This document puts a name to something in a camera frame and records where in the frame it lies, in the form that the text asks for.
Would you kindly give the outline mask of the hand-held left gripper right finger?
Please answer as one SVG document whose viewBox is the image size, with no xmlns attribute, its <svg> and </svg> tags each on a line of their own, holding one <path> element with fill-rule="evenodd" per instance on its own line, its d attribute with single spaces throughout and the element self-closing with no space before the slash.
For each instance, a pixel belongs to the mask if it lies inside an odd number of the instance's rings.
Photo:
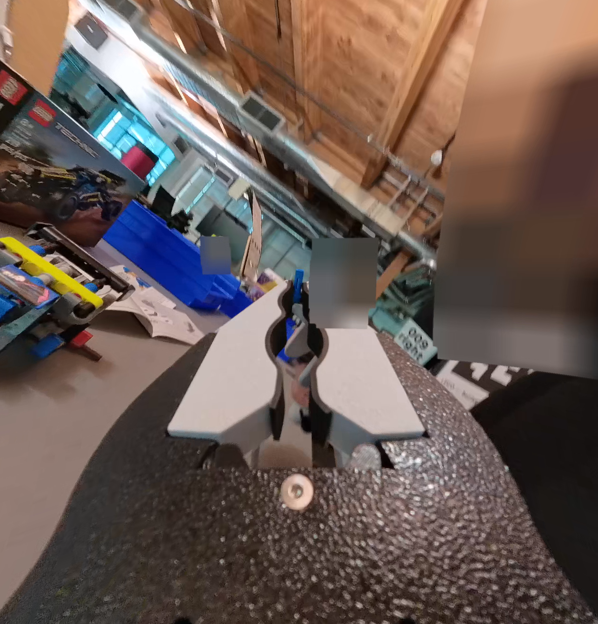
<svg viewBox="0 0 598 624">
<path fill-rule="evenodd" d="M 313 464 L 341 467 L 358 447 L 377 466 L 388 463 L 385 442 L 422 438 L 426 428 L 378 334 L 364 329 L 320 330 L 310 324 L 309 289 L 302 286 L 302 428 L 311 435 Z"/>
</svg>

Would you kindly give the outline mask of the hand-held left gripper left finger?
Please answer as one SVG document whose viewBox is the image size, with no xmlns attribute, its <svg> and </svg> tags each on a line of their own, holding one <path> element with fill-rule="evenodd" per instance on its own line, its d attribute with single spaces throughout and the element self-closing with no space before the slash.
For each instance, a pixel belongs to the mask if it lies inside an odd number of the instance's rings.
<svg viewBox="0 0 598 624">
<path fill-rule="evenodd" d="M 255 465 L 285 415 L 277 354 L 285 345 L 292 283 L 284 280 L 225 323 L 167 427 L 174 438 L 234 445 Z"/>
</svg>

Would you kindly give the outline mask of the grey lego beam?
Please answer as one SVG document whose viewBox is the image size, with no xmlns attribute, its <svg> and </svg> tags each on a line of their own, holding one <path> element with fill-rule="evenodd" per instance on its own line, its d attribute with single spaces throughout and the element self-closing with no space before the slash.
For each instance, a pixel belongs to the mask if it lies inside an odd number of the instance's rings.
<svg viewBox="0 0 598 624">
<path fill-rule="evenodd" d="M 309 323 L 299 311 L 299 306 L 293 307 L 294 330 L 287 339 L 283 354 L 287 358 L 285 370 L 291 379 L 302 389 L 310 387 L 311 370 L 315 363 L 315 354 L 308 346 Z"/>
</svg>

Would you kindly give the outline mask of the blue lego vehicle model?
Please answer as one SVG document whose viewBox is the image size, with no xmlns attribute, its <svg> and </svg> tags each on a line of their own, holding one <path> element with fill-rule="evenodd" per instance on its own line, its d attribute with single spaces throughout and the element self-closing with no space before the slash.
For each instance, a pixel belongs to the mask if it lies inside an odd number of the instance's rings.
<svg viewBox="0 0 598 624">
<path fill-rule="evenodd" d="M 99 361 L 90 322 L 134 285 L 52 225 L 36 223 L 27 236 L 32 245 L 0 238 L 0 353 L 23 341 L 37 359 L 66 347 Z"/>
</svg>

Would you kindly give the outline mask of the black toy set box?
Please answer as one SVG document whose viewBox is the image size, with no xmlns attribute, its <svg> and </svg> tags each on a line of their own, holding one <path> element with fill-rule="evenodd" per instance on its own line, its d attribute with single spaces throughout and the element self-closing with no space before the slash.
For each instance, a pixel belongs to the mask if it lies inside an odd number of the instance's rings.
<svg viewBox="0 0 598 624">
<path fill-rule="evenodd" d="M 91 248 L 142 188 L 143 180 L 0 60 L 0 222 L 46 223 Z"/>
</svg>

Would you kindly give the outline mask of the blue storage bin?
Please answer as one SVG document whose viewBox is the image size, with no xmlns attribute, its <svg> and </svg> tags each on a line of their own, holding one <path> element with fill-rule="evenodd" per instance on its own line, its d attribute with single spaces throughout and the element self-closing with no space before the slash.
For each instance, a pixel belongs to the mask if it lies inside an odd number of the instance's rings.
<svg viewBox="0 0 598 624">
<path fill-rule="evenodd" d="M 139 202 L 128 204 L 103 240 L 187 305 L 209 295 L 199 247 Z"/>
<path fill-rule="evenodd" d="M 252 304 L 239 280 L 231 274 L 195 275 L 184 286 L 182 300 L 190 308 L 219 311 L 229 318 L 238 316 Z"/>
</svg>

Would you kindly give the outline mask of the instruction booklet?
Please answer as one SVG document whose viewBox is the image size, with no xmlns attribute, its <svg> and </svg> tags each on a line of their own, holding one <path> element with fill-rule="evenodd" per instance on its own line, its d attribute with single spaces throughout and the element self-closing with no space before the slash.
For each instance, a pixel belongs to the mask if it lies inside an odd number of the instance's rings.
<svg viewBox="0 0 598 624">
<path fill-rule="evenodd" d="M 114 302 L 108 311 L 129 313 L 136 317 L 152 338 L 167 338 L 194 346 L 204 333 L 176 304 L 143 279 L 138 271 L 124 265 L 110 269 L 133 287 L 125 300 Z"/>
</svg>

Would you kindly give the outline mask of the brown cardboard sign board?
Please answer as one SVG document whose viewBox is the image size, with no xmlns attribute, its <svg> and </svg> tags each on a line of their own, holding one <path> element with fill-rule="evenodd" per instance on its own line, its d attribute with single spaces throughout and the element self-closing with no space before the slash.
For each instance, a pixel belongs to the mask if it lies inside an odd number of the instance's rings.
<svg viewBox="0 0 598 624">
<path fill-rule="evenodd" d="M 241 261 L 240 279 L 245 283 L 256 284 L 263 245 L 262 212 L 255 192 L 251 187 L 248 187 L 246 197 L 251 211 L 252 229 Z"/>
</svg>

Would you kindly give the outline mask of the ceiling air vent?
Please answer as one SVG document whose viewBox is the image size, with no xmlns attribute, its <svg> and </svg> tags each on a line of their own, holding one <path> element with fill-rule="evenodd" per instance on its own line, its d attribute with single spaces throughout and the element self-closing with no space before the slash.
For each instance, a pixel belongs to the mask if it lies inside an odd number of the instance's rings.
<svg viewBox="0 0 598 624">
<path fill-rule="evenodd" d="M 287 127 L 286 118 L 253 91 L 248 91 L 243 96 L 238 112 L 249 123 L 269 134 L 275 134 Z"/>
</svg>

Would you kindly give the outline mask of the silver ventilation duct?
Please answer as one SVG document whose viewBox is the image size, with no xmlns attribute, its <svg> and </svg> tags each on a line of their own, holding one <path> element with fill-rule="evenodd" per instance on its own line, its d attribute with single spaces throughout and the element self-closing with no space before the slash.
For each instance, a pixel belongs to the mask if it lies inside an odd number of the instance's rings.
<svg viewBox="0 0 598 624">
<path fill-rule="evenodd" d="M 305 178 L 339 212 L 348 214 L 388 245 L 402 248 L 421 265 L 429 269 L 436 268 L 435 252 L 419 238 L 404 231 L 403 221 L 388 206 L 335 168 L 316 158 L 303 144 L 290 136 L 286 129 L 269 134 L 243 118 L 238 112 L 243 96 L 208 72 L 199 60 L 155 33 L 147 14 L 138 4 L 133 1 L 81 1 L 81 4 L 94 18 L 106 25 L 109 31 L 116 35 L 125 35 L 126 44 L 143 60 L 161 67 L 180 87 L 202 97 L 225 121 L 252 136 L 263 148 L 281 160 L 284 166 Z M 220 159 L 227 160 L 267 198 L 268 203 L 276 203 L 294 214 L 312 231 L 313 238 L 316 238 L 317 231 L 323 236 L 331 232 L 329 226 L 318 220 L 315 209 L 307 200 L 300 199 L 263 165 L 231 146 L 226 139 L 217 138 L 212 130 L 205 130 L 203 122 L 197 121 L 194 113 L 186 106 L 180 107 L 176 100 L 169 101 L 168 96 L 162 97 L 160 88 L 155 83 L 145 87 L 145 92 L 161 107 L 161 113 L 157 114 L 159 120 L 168 121 L 201 149 L 207 148 Z"/>
</svg>

